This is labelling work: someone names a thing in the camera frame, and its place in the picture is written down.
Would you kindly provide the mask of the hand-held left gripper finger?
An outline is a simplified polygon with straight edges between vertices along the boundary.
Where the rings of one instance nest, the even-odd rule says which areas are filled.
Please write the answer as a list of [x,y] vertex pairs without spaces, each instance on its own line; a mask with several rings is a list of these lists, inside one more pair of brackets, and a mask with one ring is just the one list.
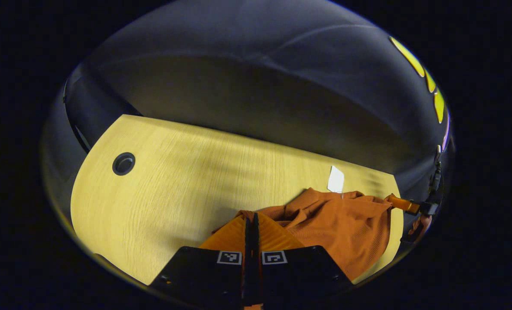
[[270,217],[252,217],[252,297],[263,310],[329,309],[354,285],[327,250],[304,246]]
[[252,228],[252,218],[239,214],[199,247],[180,247],[150,288],[197,310],[242,310]]

